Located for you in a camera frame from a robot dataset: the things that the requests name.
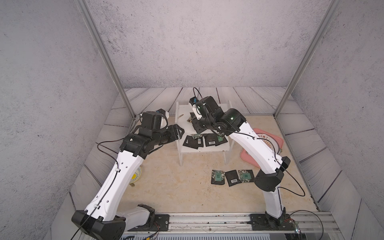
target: white shelf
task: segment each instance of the white shelf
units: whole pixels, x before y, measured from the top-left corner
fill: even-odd
[[[232,108],[232,104],[230,101],[228,103],[221,103],[218,104],[219,107],[223,110],[223,112],[226,112],[228,109]],[[222,152],[224,156],[224,162],[227,164],[230,153],[233,147],[233,144],[235,141],[232,140],[231,144],[229,142],[229,138],[225,136],[228,142],[223,143],[219,146],[205,146],[205,139],[203,139],[204,147],[199,147],[198,149],[194,149],[191,147],[183,146],[183,143],[187,136],[190,136],[191,134],[196,134],[195,129],[193,128],[193,125],[191,122],[187,122],[187,120],[190,118],[190,113],[192,112],[192,109],[189,105],[179,105],[179,102],[176,102],[176,115],[175,115],[175,123],[178,124],[181,128],[184,129],[185,133],[183,137],[180,140],[177,140],[177,150],[179,152],[179,159],[180,159],[180,166],[183,166],[183,154],[186,153],[204,153],[204,152]],[[205,130],[202,133],[212,133],[211,130]]]

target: round plate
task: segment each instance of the round plate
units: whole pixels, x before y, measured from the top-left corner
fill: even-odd
[[[129,183],[134,183],[136,182],[139,177],[141,176],[141,167],[138,167],[138,169],[136,169],[135,173],[133,174],[131,180],[129,181]]]

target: black packet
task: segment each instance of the black packet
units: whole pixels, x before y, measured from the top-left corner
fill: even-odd
[[[220,137],[216,134],[210,133],[210,134],[203,134],[205,139],[205,146],[219,146],[223,143],[228,142],[228,140],[225,138],[225,136]]]
[[[227,179],[228,185],[230,187],[233,185],[241,183],[239,176],[237,175],[236,170],[225,172],[225,178]]]
[[[225,184],[225,172],[221,170],[212,170],[211,184],[224,185]]]
[[[202,138],[193,139],[192,136],[188,135],[185,138],[183,146],[198,149],[199,147],[204,147],[204,143]]]
[[[253,182],[255,176],[252,170],[237,170],[241,182]]]
[[[190,113],[190,114],[191,114],[191,118],[192,118],[192,126],[193,126],[193,129],[195,129],[196,133],[202,133],[205,130],[207,130],[206,128],[203,128],[200,126],[200,123],[197,120],[197,117],[195,116],[194,113]]]

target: white wall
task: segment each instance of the white wall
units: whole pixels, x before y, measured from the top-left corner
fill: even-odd
[[[384,226],[384,2],[345,0],[293,97]]]
[[[125,88],[286,86],[330,0],[87,0]]]
[[[117,96],[73,0],[0,2],[0,239],[43,239]]]

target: aluminum frame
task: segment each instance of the aluminum frame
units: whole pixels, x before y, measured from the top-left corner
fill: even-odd
[[[108,55],[108,52],[107,52],[107,50],[103,44],[103,41],[101,40],[100,34],[97,31],[96,25],[94,24],[92,16],[88,10],[87,4],[85,3],[84,0],[75,0],[75,2],[79,8],[79,11],[81,12],[81,15],[83,16],[85,24],[87,25],[88,30],[89,30],[97,48],[99,49],[100,55],[103,58],[105,65],[107,66],[107,69],[111,75],[113,82],[116,85],[116,88],[117,88],[117,90],[121,96],[122,101],[124,102],[125,106],[127,107],[132,118],[134,118],[135,112],[133,111],[132,106],[129,103],[128,97],[125,94],[124,88],[121,85],[119,76],[118,76],[118,74],[117,74],[117,72],[116,72],[116,70],[112,64],[112,61],[111,61],[111,59]]]
[[[291,81],[288,83],[288,86],[284,92],[284,95],[279,103],[279,105],[276,108],[275,113],[273,116],[277,118],[280,114],[280,112],[283,110],[283,107],[285,103],[287,102],[289,96],[293,92],[297,82],[300,80],[301,75],[303,74],[305,68],[307,67],[309,61],[311,60],[316,47],[319,45],[321,39],[323,38],[327,28],[329,27],[330,23],[332,22],[333,17],[336,15],[337,11],[339,10],[339,7],[341,5],[341,2],[343,0],[332,0],[330,3],[327,12],[325,13],[323,20],[321,21],[319,27],[317,28],[315,34],[313,35],[313,38],[303,56],[301,59],[301,62],[299,66],[296,69],[295,74],[293,75]]]
[[[340,233],[334,218],[330,212],[315,212],[321,219],[324,225],[325,233]],[[237,213],[159,213],[169,214],[168,231],[166,234],[177,233],[294,233],[294,231],[252,231],[249,214],[251,212]],[[321,232],[321,225],[318,218],[308,212],[298,212],[292,215],[300,230],[303,233],[318,233]],[[124,232],[127,234],[148,234],[148,232]]]

